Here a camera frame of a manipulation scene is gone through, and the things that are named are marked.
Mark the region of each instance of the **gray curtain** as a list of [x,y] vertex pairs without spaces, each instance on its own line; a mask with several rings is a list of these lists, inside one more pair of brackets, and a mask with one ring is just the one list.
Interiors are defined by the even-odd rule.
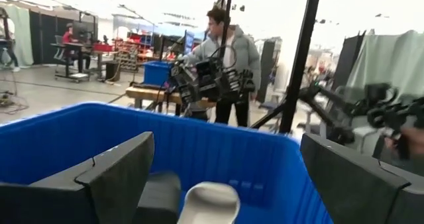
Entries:
[[7,5],[5,6],[5,9],[9,18],[15,25],[15,55],[18,59],[19,66],[25,67],[32,65],[34,60],[32,57],[29,10],[19,8],[15,5]]
[[367,35],[347,86],[390,82],[400,94],[424,94],[424,34]]

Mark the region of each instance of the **person in red shirt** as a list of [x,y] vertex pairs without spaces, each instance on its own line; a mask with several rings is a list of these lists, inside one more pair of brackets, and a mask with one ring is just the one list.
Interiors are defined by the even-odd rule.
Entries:
[[[68,30],[65,32],[65,34],[62,37],[62,43],[69,43],[69,42],[79,42],[77,39],[74,39],[72,36],[72,23],[69,23],[66,25],[66,28],[68,28]],[[78,52],[76,51],[67,51],[65,53],[65,56],[67,57],[67,59],[70,59],[71,61],[75,61],[78,59]],[[90,69],[90,62],[91,62],[91,58],[89,54],[82,54],[82,58],[85,60],[85,69],[88,70]],[[78,72],[82,73],[82,66],[78,66]]]

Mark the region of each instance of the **dark hair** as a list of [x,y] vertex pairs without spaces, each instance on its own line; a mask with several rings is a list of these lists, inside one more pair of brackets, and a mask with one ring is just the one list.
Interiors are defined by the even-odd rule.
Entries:
[[225,20],[225,13],[226,12],[225,12],[224,9],[222,9],[222,8],[220,8],[218,6],[214,6],[212,8],[212,10],[210,10],[210,11],[207,12],[206,15],[209,18],[212,18],[215,22],[217,22],[217,24],[219,24],[220,22],[224,22],[224,20]]

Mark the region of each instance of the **workbench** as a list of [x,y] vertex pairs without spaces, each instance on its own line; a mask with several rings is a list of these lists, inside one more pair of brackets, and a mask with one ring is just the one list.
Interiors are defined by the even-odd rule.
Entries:
[[[138,88],[138,87],[128,87],[125,90],[126,95],[129,98],[134,99],[134,107],[142,109],[143,100],[153,101],[153,105],[158,106],[158,112],[162,112],[162,104],[166,101],[165,91],[159,91],[158,88],[146,87],[146,88]],[[181,97],[179,93],[173,93],[169,96],[169,102],[176,104],[176,112],[177,116],[181,114]],[[212,108],[216,106],[215,102],[210,102],[207,99],[202,99],[199,101],[199,105],[204,108]]]

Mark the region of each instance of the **gray hoodie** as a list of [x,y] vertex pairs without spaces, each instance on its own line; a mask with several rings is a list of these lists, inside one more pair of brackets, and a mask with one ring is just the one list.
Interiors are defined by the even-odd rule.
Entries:
[[[237,61],[234,68],[239,72],[243,70],[252,71],[255,89],[258,91],[261,78],[259,53],[253,41],[243,33],[239,26],[230,26],[230,29],[235,31],[232,47],[235,50],[233,55],[235,55]],[[194,64],[210,57],[219,47],[217,37],[209,36],[207,40],[195,47],[184,58],[189,63]]]

